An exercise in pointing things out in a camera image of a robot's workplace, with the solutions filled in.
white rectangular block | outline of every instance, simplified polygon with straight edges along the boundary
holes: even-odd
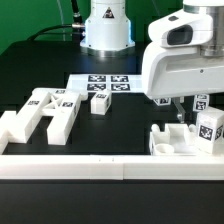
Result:
[[[0,154],[2,154],[8,144],[8,123],[16,116],[16,111],[5,111],[0,118]]]
[[[171,104],[171,98],[155,99],[154,102],[157,106],[166,106]]]
[[[47,92],[33,94],[29,98],[8,126],[9,142],[26,143],[28,141],[42,117],[42,107],[49,101],[50,94]]]
[[[47,138],[50,145],[65,145],[71,132],[81,104],[78,93],[65,94],[48,129]]]
[[[223,147],[224,111],[207,107],[197,116],[196,146],[202,151],[214,153]]]
[[[111,105],[112,93],[110,90],[98,91],[91,100],[91,113],[105,115]]]

white border strip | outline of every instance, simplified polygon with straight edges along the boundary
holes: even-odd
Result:
[[[2,155],[0,179],[224,180],[224,157]]]

black cable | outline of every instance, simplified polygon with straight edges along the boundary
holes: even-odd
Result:
[[[77,0],[71,0],[73,10],[73,20],[75,23],[82,23],[82,16],[79,12]]]
[[[62,29],[62,28],[71,28],[72,24],[64,24],[64,25],[57,25],[57,26],[51,26],[48,28],[45,28],[43,30],[40,30],[36,34],[30,36],[27,40],[33,41],[35,40],[38,36],[42,35],[43,33],[50,31],[50,30],[56,30],[56,29]]]

white cube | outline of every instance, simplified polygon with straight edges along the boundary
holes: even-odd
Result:
[[[155,99],[154,102],[157,104],[157,106],[166,106],[171,104],[171,98]]]
[[[112,93],[105,89],[98,91],[91,100],[91,113],[105,115],[111,105]]]
[[[196,95],[194,97],[193,111],[195,112],[203,111],[205,108],[208,107],[209,99],[210,97],[207,94]]]
[[[223,147],[224,111],[207,107],[197,116],[195,145],[200,150],[214,153]]]

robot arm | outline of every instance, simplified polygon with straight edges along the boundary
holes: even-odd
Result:
[[[223,17],[221,0],[184,0],[182,10],[150,24],[142,64],[149,98],[224,91]]]

